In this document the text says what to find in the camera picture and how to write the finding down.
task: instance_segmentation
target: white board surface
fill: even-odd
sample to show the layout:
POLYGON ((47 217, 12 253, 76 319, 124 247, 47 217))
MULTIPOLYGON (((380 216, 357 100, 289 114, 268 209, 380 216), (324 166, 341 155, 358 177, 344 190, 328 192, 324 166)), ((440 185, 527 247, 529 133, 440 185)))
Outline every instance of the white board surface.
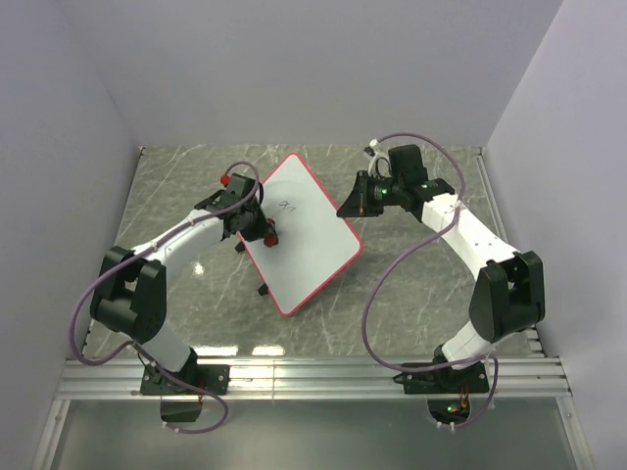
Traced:
POLYGON ((281 314, 290 316, 362 252, 353 227, 300 155, 290 154, 264 182, 262 208, 279 243, 244 242, 281 314))

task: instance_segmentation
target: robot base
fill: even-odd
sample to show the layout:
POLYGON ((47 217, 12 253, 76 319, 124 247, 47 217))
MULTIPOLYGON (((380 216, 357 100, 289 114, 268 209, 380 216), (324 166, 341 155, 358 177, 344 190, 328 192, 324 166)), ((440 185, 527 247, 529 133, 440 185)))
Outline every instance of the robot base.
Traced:
MULTIPOLYGON (((444 362, 436 354, 433 362, 412 362, 403 364, 403 367, 417 368, 444 362)), ((464 369, 456 370, 452 367, 434 370, 419 374, 402 373, 394 377, 394 383, 403 385, 405 395, 445 395, 458 394, 461 387, 467 386, 471 394, 487 394, 490 390, 486 368, 481 362, 472 364, 464 369)))
MULTIPOLYGON (((213 392, 216 395, 226 395, 229 381, 228 365, 210 364, 196 365, 195 376, 198 387, 213 392)), ((150 364, 144 368, 144 378, 139 390, 143 396, 175 396, 196 395, 168 381, 159 370, 150 364)), ((167 423, 193 423, 203 409, 203 403, 198 401, 162 400, 160 405, 161 419, 167 423)))

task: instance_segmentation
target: marble floor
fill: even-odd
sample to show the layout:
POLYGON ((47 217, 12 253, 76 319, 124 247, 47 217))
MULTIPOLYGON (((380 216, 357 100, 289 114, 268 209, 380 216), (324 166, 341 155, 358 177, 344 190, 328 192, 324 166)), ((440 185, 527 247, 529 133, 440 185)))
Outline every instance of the marble floor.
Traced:
MULTIPOLYGON (((495 230, 476 149, 448 149, 467 180, 465 203, 495 230)), ((367 165, 362 146, 149 147, 140 159, 117 243, 131 248, 179 222, 219 187, 219 177, 230 163, 248 160, 266 176, 291 152, 306 159, 338 204, 352 189, 356 171, 367 165)), ((437 151, 423 148, 423 158, 431 177, 458 186, 455 172, 437 151)), ((430 231, 396 208, 352 223, 363 238, 362 255, 293 317, 282 317, 269 297, 257 294, 259 274, 248 256, 235 254, 237 240, 231 237, 200 254, 169 287, 168 324, 205 354, 365 355, 360 321, 368 293, 384 269, 430 231)), ((469 271, 445 242, 413 254, 390 276, 375 301, 368 326, 374 349, 383 355, 431 355, 467 321, 473 285, 469 271)), ((122 340, 93 324, 85 352, 102 356, 122 340)), ((499 355, 529 353, 524 334, 499 347, 499 355)))

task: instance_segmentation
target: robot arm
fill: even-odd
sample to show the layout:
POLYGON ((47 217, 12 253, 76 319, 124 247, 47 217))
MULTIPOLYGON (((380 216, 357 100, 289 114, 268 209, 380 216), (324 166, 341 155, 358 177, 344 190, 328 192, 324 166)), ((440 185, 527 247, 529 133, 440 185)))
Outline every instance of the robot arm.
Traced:
MULTIPOLYGON (((391 149, 389 160, 380 154, 375 156, 374 151, 370 154, 388 161, 390 176, 359 171, 338 216, 379 216, 386 206, 401 206, 419 222, 440 231, 453 221, 459 205, 458 223, 442 238, 468 266, 476 284, 469 321, 436 350, 437 361, 486 354, 507 336, 544 318, 544 278, 537 255, 519 253, 459 203, 455 190, 445 180, 429 179, 417 146, 391 149)), ((458 364, 453 369, 469 365, 458 364)))
MULTIPOLYGON (((91 316, 107 328, 133 339, 167 371, 184 382, 197 385, 196 354, 166 325, 167 291, 178 272, 208 247, 239 232, 246 241, 264 240, 269 247, 278 243, 274 222, 267 219, 257 197, 236 211, 193 223, 204 215, 228 208, 253 189, 255 180, 234 173, 222 180, 223 190, 198 203, 174 227, 154 240, 131 250, 111 248, 102 263, 101 274, 141 253, 159 247, 146 258, 111 276, 94 292, 91 316), (158 241, 171 236, 163 244, 158 241)), ((263 198, 263 188, 259 197, 263 198)))

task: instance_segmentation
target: purple cable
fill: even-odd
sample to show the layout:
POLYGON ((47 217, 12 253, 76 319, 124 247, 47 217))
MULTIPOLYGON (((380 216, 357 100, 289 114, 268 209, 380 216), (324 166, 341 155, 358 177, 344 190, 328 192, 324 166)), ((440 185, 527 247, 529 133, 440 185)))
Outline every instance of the purple cable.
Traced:
MULTIPOLYGON (((386 136, 380 138, 379 142, 384 142, 384 141, 386 141, 388 139, 391 139, 391 138, 394 138, 394 137, 412 137, 412 138, 415 138, 415 139, 423 140, 423 141, 431 144, 437 150, 439 150, 447 158, 447 160, 451 163, 451 165, 453 166, 453 168, 455 169, 455 171, 458 174, 458 178, 459 178, 458 201, 460 202, 462 200, 462 198, 463 198, 463 196, 465 194, 465 191, 466 191, 466 181, 465 181, 465 178, 463 177, 463 173, 462 173, 461 168, 459 167, 458 163, 455 161, 453 156, 451 154, 449 154, 449 152, 447 152, 447 150, 444 147, 442 147, 437 142, 429 139, 428 137, 425 137, 425 136, 420 135, 420 134, 411 133, 411 132, 396 132, 394 134, 389 134, 389 135, 386 135, 386 136)), ((392 369, 392 370, 397 370, 399 372, 405 372, 405 373, 408 373, 408 374, 418 374, 418 373, 422 373, 422 372, 432 372, 434 370, 444 369, 444 368, 447 368, 447 367, 451 367, 453 365, 471 364, 471 363, 477 362, 477 361, 482 360, 482 359, 487 357, 486 355, 478 355, 476 357, 468 357, 468 358, 465 358, 465 359, 452 360, 452 361, 449 361, 449 362, 442 362, 440 364, 434 364, 434 365, 429 365, 429 366, 425 366, 425 367, 410 368, 410 367, 403 367, 401 365, 393 364, 391 362, 386 361, 382 357, 379 357, 376 354, 376 352, 374 352, 374 350, 372 349, 372 346, 370 345, 370 341, 368 340, 367 320, 368 320, 368 315, 370 313, 370 308, 372 307, 372 304, 374 302, 374 298, 376 297, 377 293, 381 289, 381 286, 383 286, 383 284, 386 281, 386 279, 388 278, 388 276, 401 263, 401 261, 406 259, 412 253, 420 250, 421 248, 425 247, 426 245, 428 245, 428 244, 430 244, 432 242, 435 242, 436 240, 438 240, 439 238, 444 236, 446 233, 450 232, 456 226, 458 221, 459 221, 459 206, 457 206, 455 208, 455 212, 454 212, 454 215, 453 215, 453 220, 451 220, 451 223, 449 223, 446 227, 444 227, 439 232, 436 232, 433 235, 430 235, 429 237, 425 238, 424 240, 422 240, 417 245, 409 248, 404 253, 402 253, 398 258, 396 258, 392 262, 392 264, 390 264, 390 266, 385 270, 385 272, 383 273, 381 278, 378 280, 378 282, 374 286, 374 289, 370 293, 370 296, 368 297, 368 300, 365 303, 365 307, 363 308, 362 340, 363 340, 363 345, 365 346, 365 350, 368 352, 368 354, 370 354, 370 357, 372 357, 376 362, 378 362, 382 366, 387 367, 387 368, 392 369)), ((481 408, 481 410, 476 414, 475 418, 480 416, 485 411, 485 409, 487 409, 487 406, 490 404, 490 400, 492 399, 492 397, 494 396, 494 392, 496 391, 497 375, 498 375, 497 372, 499 370, 499 366, 498 366, 496 358, 493 358, 493 360, 495 361, 495 376, 494 376, 493 388, 492 388, 492 391, 491 391, 490 395, 488 396, 488 399, 486 400, 485 406, 483 408, 481 408)))
POLYGON ((219 211, 208 213, 207 215, 200 216, 198 218, 193 219, 193 221, 191 221, 191 222, 187 221, 185 223, 182 223, 182 224, 178 225, 177 227, 173 228, 170 232, 168 232, 166 235, 164 235, 162 238, 160 238, 155 243, 154 246, 144 250, 143 252, 140 252, 138 254, 133 255, 131 258, 121 262, 120 264, 117 264, 113 268, 111 268, 108 271, 102 273, 94 282, 92 282, 89 285, 89 287, 87 287, 85 292, 83 292, 82 295, 78 298, 78 302, 76 303, 76 306, 74 307, 74 310, 72 312, 72 318, 70 320, 70 328, 69 328, 69 332, 68 332, 69 333, 69 340, 70 340, 70 349, 72 350, 72 354, 76 358, 76 360, 78 360, 78 362, 80 362, 80 363, 82 363, 84 365, 92 365, 92 366, 103 365, 103 364, 106 364, 107 362, 109 362, 111 359, 113 359, 116 355, 118 355, 124 348, 126 348, 128 346, 135 346, 135 348, 138 349, 138 351, 141 352, 146 358, 148 358, 152 362, 155 362, 156 367, 159 369, 159 371, 168 380, 171 380, 174 384, 176 384, 179 387, 182 387, 184 389, 190 390, 190 391, 195 392, 197 394, 201 394, 201 395, 205 395, 205 396, 211 397, 212 399, 217 400, 222 405, 222 407, 224 408, 224 414, 222 415, 222 417, 219 419, 219 421, 216 424, 214 424, 213 426, 210 426, 209 428, 198 429, 198 430, 183 430, 183 429, 176 428, 176 427, 173 427, 170 424, 168 424, 168 427, 170 427, 171 429, 178 429, 178 432, 180 432, 182 434, 202 434, 202 433, 207 433, 207 432, 212 431, 213 429, 217 428, 218 426, 220 426, 226 420, 226 417, 228 416, 228 406, 226 404, 226 401, 221 399, 219 396, 217 396, 215 394, 212 394, 211 392, 208 392, 206 390, 200 389, 198 387, 194 387, 193 385, 190 385, 190 384, 186 384, 185 382, 177 379, 172 374, 170 374, 167 370, 165 370, 161 365, 159 365, 155 361, 155 359, 153 359, 150 355, 148 355, 146 352, 144 352, 144 350, 141 349, 141 346, 137 345, 134 341, 125 341, 124 343, 119 345, 117 348, 115 348, 113 350, 113 352, 111 352, 109 355, 107 355, 105 357, 102 357, 100 359, 92 359, 92 358, 85 357, 82 354, 82 352, 80 351, 80 349, 78 348, 78 345, 76 344, 76 341, 74 339, 75 338, 75 332, 76 332, 76 320, 78 319, 78 315, 80 314, 80 309, 82 308, 84 303, 87 301, 89 296, 98 288, 98 286, 100 286, 103 282, 105 282, 111 276, 113 276, 117 272, 120 272, 121 270, 123 270, 124 268, 126 268, 130 264, 133 264, 137 260, 144 258, 146 255, 149 255, 150 253, 157 251, 163 244, 167 243, 173 237, 175 237, 176 235, 181 233, 183 230, 186 230, 187 228, 191 227, 192 225, 195 225, 196 223, 199 223, 199 222, 203 222, 205 220, 209 220, 210 218, 218 217, 220 215, 224 215, 226 213, 235 211, 235 210, 241 208, 244 204, 246 204, 248 201, 250 201, 253 197, 255 197, 255 194, 257 194, 257 190, 259 189, 260 184, 259 184, 259 171, 257 170, 257 168, 253 164, 251 164, 249 162, 243 162, 243 161, 235 162, 234 164, 231 164, 226 169, 226 171, 224 173, 228 174, 232 169, 234 169, 236 166, 240 166, 240 165, 247 166, 255 174, 255 184, 254 184, 253 188, 251 189, 250 193, 248 193, 241 201, 238 201, 237 203, 233 204, 232 206, 229 206, 227 208, 221 209, 219 211))

